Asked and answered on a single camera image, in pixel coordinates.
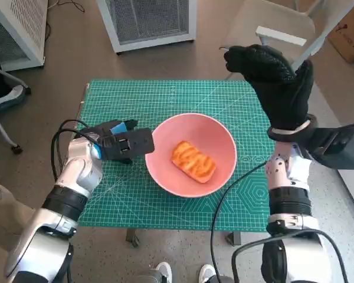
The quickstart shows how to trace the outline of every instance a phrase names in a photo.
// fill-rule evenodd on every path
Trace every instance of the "metal vent grille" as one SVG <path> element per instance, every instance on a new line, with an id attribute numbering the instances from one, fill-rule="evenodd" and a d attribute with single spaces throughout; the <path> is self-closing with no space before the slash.
<path id="1" fill-rule="evenodd" d="M 29 58 L 0 23 L 0 63 Z"/>
<path id="2" fill-rule="evenodd" d="M 38 0 L 12 0 L 11 11 L 40 50 L 43 49 L 44 11 Z"/>
<path id="3" fill-rule="evenodd" d="M 119 44 L 189 31 L 189 0 L 106 0 Z"/>

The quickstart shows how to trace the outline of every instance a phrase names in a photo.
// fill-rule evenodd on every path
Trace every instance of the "white sneaker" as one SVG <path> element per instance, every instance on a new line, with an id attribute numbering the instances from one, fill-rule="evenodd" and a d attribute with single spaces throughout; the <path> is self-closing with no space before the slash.
<path id="1" fill-rule="evenodd" d="M 215 274 L 216 272 L 214 267 L 210 264 L 205 264 L 204 266 L 202 266 L 201 271 L 199 272 L 198 282 L 205 283 Z"/>
<path id="2" fill-rule="evenodd" d="M 167 283 L 172 283 L 172 268 L 169 265 L 169 263 L 163 261 L 160 262 L 157 266 L 156 269 L 161 272 L 161 274 L 166 277 L 166 282 Z"/>

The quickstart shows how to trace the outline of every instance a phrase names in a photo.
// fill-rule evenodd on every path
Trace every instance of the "black glove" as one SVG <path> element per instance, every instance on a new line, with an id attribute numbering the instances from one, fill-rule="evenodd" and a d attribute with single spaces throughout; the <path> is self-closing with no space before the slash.
<path id="1" fill-rule="evenodd" d="M 311 61 L 294 72 L 280 52 L 262 45 L 233 46 L 224 59 L 228 71 L 241 73 L 252 85 L 273 128 L 294 130 L 307 120 Z"/>

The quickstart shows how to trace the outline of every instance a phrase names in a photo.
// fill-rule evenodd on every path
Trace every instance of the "cardboard box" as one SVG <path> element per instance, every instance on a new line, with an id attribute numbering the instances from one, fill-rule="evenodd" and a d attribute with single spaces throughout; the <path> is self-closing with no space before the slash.
<path id="1" fill-rule="evenodd" d="M 328 39 L 347 62 L 354 62 L 354 8 L 329 33 Z"/>

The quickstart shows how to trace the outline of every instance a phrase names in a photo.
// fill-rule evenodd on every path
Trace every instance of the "bread roll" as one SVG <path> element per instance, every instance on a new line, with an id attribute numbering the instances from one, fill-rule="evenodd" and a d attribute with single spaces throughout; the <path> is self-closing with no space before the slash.
<path id="1" fill-rule="evenodd" d="M 172 152 L 172 162 L 199 183 L 211 179 L 216 169 L 213 159 L 187 141 L 181 141 Z"/>

